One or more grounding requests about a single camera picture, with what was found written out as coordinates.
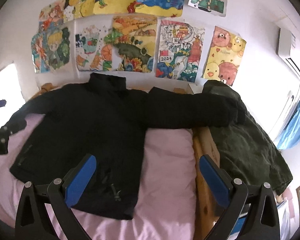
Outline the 2024 dragon drawing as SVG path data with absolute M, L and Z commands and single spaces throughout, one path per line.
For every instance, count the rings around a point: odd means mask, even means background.
M 155 76 L 194 83 L 203 50 L 205 28 L 162 20 Z

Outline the autumn landscape drawing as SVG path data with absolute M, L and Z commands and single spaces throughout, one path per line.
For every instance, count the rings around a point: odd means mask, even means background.
M 150 73 L 153 70 L 158 18 L 147 15 L 120 15 L 113 18 L 111 41 L 122 72 Z

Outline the wooden bed frame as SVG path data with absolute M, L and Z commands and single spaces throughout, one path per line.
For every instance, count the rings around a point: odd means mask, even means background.
M 92 239 L 204 239 L 218 219 L 209 188 L 218 165 L 207 127 L 150 129 L 133 219 L 74 215 Z

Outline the blue cloth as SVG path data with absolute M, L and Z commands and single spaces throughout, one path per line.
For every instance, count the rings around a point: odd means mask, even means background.
M 293 148 L 300 142 L 300 101 L 297 108 L 288 122 L 287 126 L 279 135 L 279 140 L 276 144 L 278 150 L 287 150 Z

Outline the black puffer jacket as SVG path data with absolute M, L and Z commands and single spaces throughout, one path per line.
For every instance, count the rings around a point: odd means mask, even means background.
M 10 168 L 22 182 L 62 178 L 87 154 L 97 169 L 75 209 L 131 220 L 138 201 L 146 131 L 150 128 L 226 127 L 245 121 L 245 108 L 223 95 L 128 89 L 124 77 L 93 73 L 25 103 L 7 122 L 17 133 L 30 114 L 43 120 Z

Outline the pigs and chicks drawing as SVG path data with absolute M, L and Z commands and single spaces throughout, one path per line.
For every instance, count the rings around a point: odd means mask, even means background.
M 240 36 L 216 26 L 202 78 L 232 86 L 247 42 Z

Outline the mermaid girl drawing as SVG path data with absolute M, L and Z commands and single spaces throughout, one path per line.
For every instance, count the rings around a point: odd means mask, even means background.
M 36 74 L 50 72 L 50 67 L 47 64 L 47 50 L 48 46 L 45 33 L 36 33 L 31 40 L 32 62 Z

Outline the bright window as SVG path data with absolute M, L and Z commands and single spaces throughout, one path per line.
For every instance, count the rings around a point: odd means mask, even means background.
M 0 100 L 6 101 L 6 105 L 0 107 L 1 127 L 25 103 L 21 93 L 17 68 L 14 63 L 9 64 L 0 71 Z

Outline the pink bed sheet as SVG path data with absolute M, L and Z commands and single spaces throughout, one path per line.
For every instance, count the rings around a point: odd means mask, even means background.
M 23 183 L 10 173 L 23 144 L 43 116 L 30 114 L 0 155 L 0 221 L 15 225 Z M 196 169 L 192 133 L 187 129 L 149 129 L 145 137 L 138 202 L 132 220 L 115 220 L 75 210 L 92 239 L 193 239 Z

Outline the orange juice drawing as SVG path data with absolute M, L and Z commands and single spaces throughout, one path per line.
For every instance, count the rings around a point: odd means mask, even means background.
M 75 60 L 79 72 L 112 70 L 112 43 L 104 24 L 79 27 L 75 34 Z

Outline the blond boy drawing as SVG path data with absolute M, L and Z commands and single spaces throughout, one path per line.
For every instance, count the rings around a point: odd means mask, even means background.
M 70 62 L 70 30 L 67 26 L 47 32 L 47 65 L 51 72 L 64 70 Z

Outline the dark green jacket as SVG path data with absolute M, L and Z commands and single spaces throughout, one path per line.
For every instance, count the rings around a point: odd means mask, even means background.
M 247 185 L 268 182 L 277 196 L 293 180 L 293 175 L 269 135 L 246 111 L 242 125 L 211 127 L 210 133 L 220 154 L 220 168 Z

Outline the white air conditioner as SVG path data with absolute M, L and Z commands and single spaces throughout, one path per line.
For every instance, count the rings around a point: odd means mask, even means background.
M 288 29 L 280 28 L 276 53 L 300 79 L 300 41 Z

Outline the red-haired girl drawing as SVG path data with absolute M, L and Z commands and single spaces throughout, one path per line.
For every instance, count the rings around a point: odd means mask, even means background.
M 57 0 L 41 10 L 38 28 L 40 33 L 63 25 L 64 5 L 65 0 Z

